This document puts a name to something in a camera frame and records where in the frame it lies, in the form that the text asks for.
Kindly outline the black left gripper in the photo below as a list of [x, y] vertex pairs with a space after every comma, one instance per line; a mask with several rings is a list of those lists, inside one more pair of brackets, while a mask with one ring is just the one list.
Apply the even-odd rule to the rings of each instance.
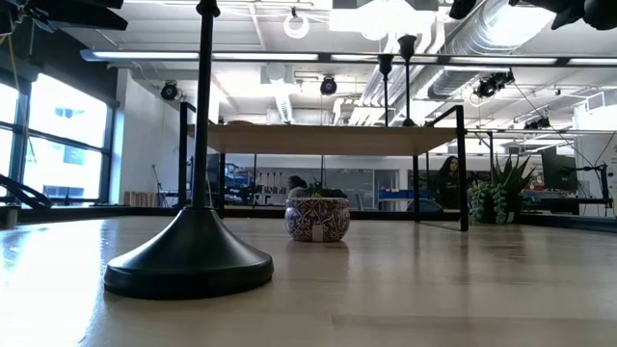
[[[95, 7], [98, 10], [76, 10], [46, 13], [38, 10], [39, 5], [47, 7]], [[107, 9], [120, 9], [123, 0], [0, 0], [0, 29], [14, 29], [26, 16], [31, 16], [39, 27], [53, 29], [85, 28], [125, 30], [128, 22]]]

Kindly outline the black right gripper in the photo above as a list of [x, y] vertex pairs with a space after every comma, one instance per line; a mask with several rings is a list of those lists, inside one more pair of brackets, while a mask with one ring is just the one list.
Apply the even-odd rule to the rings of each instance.
[[[464, 19], [474, 9], [476, 1], [453, 0], [450, 17]], [[617, 28], [617, 0], [510, 0], [510, 5], [515, 7], [520, 2], [554, 13], [552, 30], [580, 19], [596, 30]]]

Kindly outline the black metal candlestick holder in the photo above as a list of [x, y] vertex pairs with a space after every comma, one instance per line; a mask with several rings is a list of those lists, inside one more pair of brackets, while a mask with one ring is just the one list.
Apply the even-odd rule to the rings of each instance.
[[382, 74], [383, 89], [384, 89], [384, 117], [385, 127], [389, 126], [389, 74], [392, 70], [393, 56], [391, 54], [380, 54], [377, 57], [379, 71]]
[[416, 36], [414, 35], [404, 35], [400, 37], [398, 40], [399, 43], [399, 53], [404, 60], [405, 67], [405, 119], [403, 120], [402, 125], [405, 127], [414, 127], [416, 123], [411, 119], [411, 105], [410, 105], [410, 84], [411, 84], [411, 76], [410, 76], [410, 65], [411, 58], [415, 54], [415, 44], [416, 44]]
[[214, 18], [217, 0], [200, 0], [198, 106], [192, 203], [142, 246], [110, 260], [107, 291], [152, 300], [191, 300], [248, 291], [267, 283], [273, 259], [234, 235], [205, 200]]

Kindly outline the purple patterned candle tin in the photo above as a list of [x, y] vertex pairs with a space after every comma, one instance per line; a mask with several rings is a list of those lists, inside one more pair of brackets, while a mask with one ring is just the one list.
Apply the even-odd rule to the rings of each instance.
[[345, 198], [290, 198], [285, 203], [284, 225], [295, 241], [341, 241], [350, 221], [349, 200]]

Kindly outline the black computer monitor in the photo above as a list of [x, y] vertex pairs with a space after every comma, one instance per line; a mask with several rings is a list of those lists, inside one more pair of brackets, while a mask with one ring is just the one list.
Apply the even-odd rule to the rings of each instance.
[[574, 157], [544, 152], [542, 165], [547, 189], [568, 192], [577, 189], [577, 164]]

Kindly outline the green artificial plant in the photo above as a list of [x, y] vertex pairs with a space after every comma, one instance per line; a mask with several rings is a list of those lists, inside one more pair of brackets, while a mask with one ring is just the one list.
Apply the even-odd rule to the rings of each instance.
[[509, 156], [503, 164], [495, 160], [491, 180], [481, 181], [472, 190], [470, 220], [474, 224], [505, 225], [521, 211], [523, 190], [534, 174], [534, 168], [527, 170], [529, 159]]

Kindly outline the person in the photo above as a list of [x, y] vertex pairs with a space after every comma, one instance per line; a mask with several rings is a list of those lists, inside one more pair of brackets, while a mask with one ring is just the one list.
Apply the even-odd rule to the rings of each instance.
[[292, 198], [305, 198], [308, 195], [307, 183], [298, 175], [292, 175], [288, 178], [288, 195]]
[[460, 207], [459, 160], [448, 156], [433, 178], [433, 198], [443, 209]]

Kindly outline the overhead light bar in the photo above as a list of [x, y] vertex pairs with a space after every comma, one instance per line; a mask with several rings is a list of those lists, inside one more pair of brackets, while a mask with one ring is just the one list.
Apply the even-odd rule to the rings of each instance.
[[[196, 62], [197, 51], [130, 51], [95, 50], [80, 51], [87, 62]], [[372, 65], [378, 62], [376, 53], [326, 53], [326, 52], [282, 52], [265, 51], [219, 51], [211, 54], [213, 62], [225, 63], [316, 63]], [[525, 55], [444, 55], [415, 54], [410, 59], [418, 66], [460, 66], [460, 67], [567, 67], [567, 68], [609, 68], [617, 67], [617, 56], [525, 56]]]

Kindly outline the wooden crate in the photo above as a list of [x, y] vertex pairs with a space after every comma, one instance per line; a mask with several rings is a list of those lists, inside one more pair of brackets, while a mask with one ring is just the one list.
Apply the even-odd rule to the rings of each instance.
[[159, 197], [157, 193], [126, 191], [123, 203], [133, 207], [158, 207]]

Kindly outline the wooden shelf riser, black legs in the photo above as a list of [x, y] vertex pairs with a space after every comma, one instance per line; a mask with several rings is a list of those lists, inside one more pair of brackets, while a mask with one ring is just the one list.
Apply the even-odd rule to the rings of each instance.
[[466, 203], [466, 143], [464, 107], [456, 105], [429, 121], [424, 127], [357, 127], [324, 125], [217, 125], [205, 120], [189, 124], [187, 113], [194, 106], [180, 106], [180, 152], [185, 153], [187, 138], [195, 140], [195, 154], [211, 147], [221, 153], [301, 154], [333, 156], [412, 156], [451, 140], [457, 142], [460, 188], [460, 230], [469, 230]]

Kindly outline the silver ceiling air duct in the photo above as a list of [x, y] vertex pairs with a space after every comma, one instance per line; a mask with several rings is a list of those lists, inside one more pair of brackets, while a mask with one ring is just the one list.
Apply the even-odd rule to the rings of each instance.
[[[385, 51], [396, 55], [397, 42], [405, 34], [416, 36], [415, 53], [449, 55], [509, 55], [537, 36], [554, 18], [546, 10], [527, 5], [513, 7], [508, 0], [480, 0], [471, 8], [470, 17], [449, 35], [441, 14], [416, 13], [416, 26], [400, 26], [389, 32]], [[411, 102], [411, 118], [428, 116], [460, 93], [480, 74], [475, 70], [452, 67], [410, 67], [410, 82], [405, 81], [403, 67], [389, 74], [389, 84], [375, 69], [357, 102], [348, 123], [372, 125], [384, 115], [383, 91], [389, 92], [389, 121], [404, 117], [404, 102]]]

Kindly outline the black metal table frame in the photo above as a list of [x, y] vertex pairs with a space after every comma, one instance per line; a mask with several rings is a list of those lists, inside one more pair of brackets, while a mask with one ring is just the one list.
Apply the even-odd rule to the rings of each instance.
[[[10, 192], [7, 197], [0, 197], [0, 228], [11, 228], [16, 224], [37, 224], [125, 216], [172, 217], [179, 212], [178, 209], [166, 207], [133, 207], [126, 205], [54, 207], [47, 196], [3, 174], [0, 174], [0, 187]], [[352, 210], [350, 217], [358, 221], [455, 222], [460, 220], [458, 212], [415, 213]], [[617, 234], [617, 218], [615, 217], [522, 214], [516, 217], [514, 222], [522, 225], [561, 227]]]

